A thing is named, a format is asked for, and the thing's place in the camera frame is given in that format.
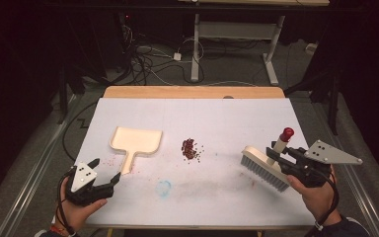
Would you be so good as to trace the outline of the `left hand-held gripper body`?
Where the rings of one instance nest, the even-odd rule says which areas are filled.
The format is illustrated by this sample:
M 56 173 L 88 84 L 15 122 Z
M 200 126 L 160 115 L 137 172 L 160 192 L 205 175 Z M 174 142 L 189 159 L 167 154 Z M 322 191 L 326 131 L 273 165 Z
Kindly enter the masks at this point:
M 111 198 L 114 188 L 109 183 L 94 186 L 98 173 L 84 162 L 79 162 L 73 167 L 73 173 L 69 175 L 65 197 L 76 205 L 87 206 L 96 200 Z

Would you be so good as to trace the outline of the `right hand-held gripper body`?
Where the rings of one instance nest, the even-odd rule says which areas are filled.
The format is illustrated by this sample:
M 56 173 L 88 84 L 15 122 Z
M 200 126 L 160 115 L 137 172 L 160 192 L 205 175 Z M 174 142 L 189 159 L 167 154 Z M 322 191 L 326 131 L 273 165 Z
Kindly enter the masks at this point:
M 321 140 L 317 140 L 308 149 L 293 148 L 287 155 L 294 162 L 287 160 L 279 163 L 281 172 L 285 175 L 296 177 L 306 188 L 319 188 L 332 173 L 331 166 L 334 164 L 361 165 L 361 158 L 352 156 Z

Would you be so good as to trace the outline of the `white brush with red-tipped handle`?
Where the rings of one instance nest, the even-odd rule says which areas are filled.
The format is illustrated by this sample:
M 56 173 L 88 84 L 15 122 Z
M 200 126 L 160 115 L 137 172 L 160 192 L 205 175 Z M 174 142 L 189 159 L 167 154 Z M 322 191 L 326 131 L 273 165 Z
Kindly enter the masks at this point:
M 277 140 L 288 143 L 293 135 L 294 130 L 291 127 L 286 127 Z M 241 164 L 279 192 L 283 192 L 289 187 L 286 175 L 281 172 L 279 163 L 269 164 L 266 153 L 262 153 L 253 146 L 246 146 L 242 154 Z

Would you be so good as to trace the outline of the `person's right hand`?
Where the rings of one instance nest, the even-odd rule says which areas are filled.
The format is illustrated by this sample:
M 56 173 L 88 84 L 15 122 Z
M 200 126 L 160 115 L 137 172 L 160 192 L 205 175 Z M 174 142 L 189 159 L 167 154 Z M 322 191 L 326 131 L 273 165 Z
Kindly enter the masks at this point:
M 336 182 L 335 173 L 333 167 L 330 179 L 332 182 Z M 330 183 L 325 183 L 319 188 L 306 188 L 296 177 L 287 175 L 287 181 L 289 185 L 298 192 L 306 205 L 306 208 L 312 213 L 315 220 L 322 220 L 324 215 L 328 213 L 331 208 L 332 201 L 335 193 Z M 323 226 L 330 226 L 341 221 L 341 214 L 335 207 L 335 209 L 329 214 Z

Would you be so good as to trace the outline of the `person's left hand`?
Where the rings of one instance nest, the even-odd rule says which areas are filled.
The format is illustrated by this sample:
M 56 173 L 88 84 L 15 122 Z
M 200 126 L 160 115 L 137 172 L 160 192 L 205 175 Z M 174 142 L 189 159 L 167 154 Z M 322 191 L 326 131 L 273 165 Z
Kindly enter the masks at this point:
M 94 201 L 87 206 L 75 205 L 65 198 L 66 184 L 68 179 L 65 178 L 60 187 L 60 203 L 56 205 L 56 216 L 54 226 L 65 229 L 72 229 L 72 233 L 80 230 L 86 220 L 96 211 L 101 209 L 108 201 L 103 198 Z

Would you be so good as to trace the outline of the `cream dustpan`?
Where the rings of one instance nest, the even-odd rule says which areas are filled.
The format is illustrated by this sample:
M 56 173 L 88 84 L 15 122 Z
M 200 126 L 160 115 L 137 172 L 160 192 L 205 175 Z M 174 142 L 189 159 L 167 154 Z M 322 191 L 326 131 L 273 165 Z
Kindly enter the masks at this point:
M 128 174 L 138 154 L 150 155 L 155 153 L 160 145 L 163 132 L 161 130 L 134 129 L 118 126 L 110 141 L 110 147 L 123 151 L 123 159 L 120 173 Z

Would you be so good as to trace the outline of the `red wristband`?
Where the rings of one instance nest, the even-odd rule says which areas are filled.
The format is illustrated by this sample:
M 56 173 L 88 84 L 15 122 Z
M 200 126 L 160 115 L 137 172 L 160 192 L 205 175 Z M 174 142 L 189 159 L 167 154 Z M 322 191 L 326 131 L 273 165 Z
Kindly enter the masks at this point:
M 54 233 L 57 233 L 59 235 L 63 235 L 63 236 L 67 235 L 67 232 L 65 231 L 65 229 L 58 228 L 58 227 L 56 227 L 54 225 L 51 225 L 49 230 L 52 231 L 52 232 L 54 232 Z

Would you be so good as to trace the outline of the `black stand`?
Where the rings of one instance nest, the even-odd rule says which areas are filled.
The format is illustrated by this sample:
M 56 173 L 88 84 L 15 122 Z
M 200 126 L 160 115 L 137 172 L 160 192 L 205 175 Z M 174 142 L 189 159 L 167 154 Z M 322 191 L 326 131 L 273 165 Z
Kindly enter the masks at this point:
M 62 65 L 58 72 L 58 82 L 59 82 L 59 109 L 60 115 L 58 123 L 62 124 L 68 113 L 68 90 L 72 93 L 76 91 L 76 77 L 74 70 L 68 65 Z
M 307 91 L 312 103 L 327 103 L 327 122 L 333 135 L 338 135 L 337 114 L 339 100 L 340 78 L 330 72 L 322 72 L 308 79 L 303 79 L 294 86 L 283 91 L 288 96 L 297 91 Z

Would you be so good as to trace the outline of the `pile of red beans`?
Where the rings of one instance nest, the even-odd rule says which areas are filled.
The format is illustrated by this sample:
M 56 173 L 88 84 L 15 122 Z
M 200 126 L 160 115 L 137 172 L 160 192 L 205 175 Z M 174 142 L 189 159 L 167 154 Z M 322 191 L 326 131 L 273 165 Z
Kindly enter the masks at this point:
M 198 143 L 193 138 L 185 139 L 182 142 L 181 152 L 184 160 L 190 162 L 200 162 L 201 155 L 204 153 L 205 148 L 203 144 Z

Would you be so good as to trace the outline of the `metal floor rail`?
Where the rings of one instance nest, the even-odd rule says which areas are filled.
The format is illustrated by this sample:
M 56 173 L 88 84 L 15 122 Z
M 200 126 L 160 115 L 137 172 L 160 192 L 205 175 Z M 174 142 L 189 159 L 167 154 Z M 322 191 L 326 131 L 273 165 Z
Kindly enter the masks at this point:
M 65 119 L 51 113 L 11 166 L 0 186 L 0 237 L 33 237 L 52 223 L 58 180 L 71 165 L 62 134 L 83 101 L 70 96 Z
M 328 106 L 316 103 L 315 113 L 323 123 L 329 143 L 363 160 L 360 166 L 338 165 L 341 183 L 348 186 L 348 194 L 342 194 L 343 212 L 350 210 L 347 205 L 354 203 L 354 216 L 363 220 L 372 237 L 379 237 L 379 165 L 363 140 L 359 129 L 352 120 L 345 104 L 339 105 L 336 116 L 337 134 L 329 126 Z

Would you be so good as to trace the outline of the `white desk frame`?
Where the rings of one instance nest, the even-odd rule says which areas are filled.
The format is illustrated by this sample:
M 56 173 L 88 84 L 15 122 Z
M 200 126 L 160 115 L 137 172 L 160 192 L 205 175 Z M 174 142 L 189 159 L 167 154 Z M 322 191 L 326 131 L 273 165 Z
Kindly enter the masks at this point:
M 281 7 L 288 9 L 289 7 L 311 8 L 327 7 L 329 0 L 179 0 L 180 2 L 188 2 L 192 7 L 206 7 L 212 4 L 214 7 L 224 7 L 226 4 L 235 5 L 236 7 Z M 190 81 L 200 81 L 200 60 L 204 53 L 204 48 L 200 42 L 201 39 L 228 39 L 228 40 L 269 40 L 270 46 L 266 53 L 262 54 L 263 64 L 267 78 L 272 86 L 279 84 L 276 77 L 272 58 L 276 45 L 283 28 L 285 15 L 280 14 L 274 23 L 247 23 L 247 22 L 231 22 L 230 20 L 205 21 L 200 18 L 199 13 L 194 14 L 193 25 L 193 50 L 191 57 Z

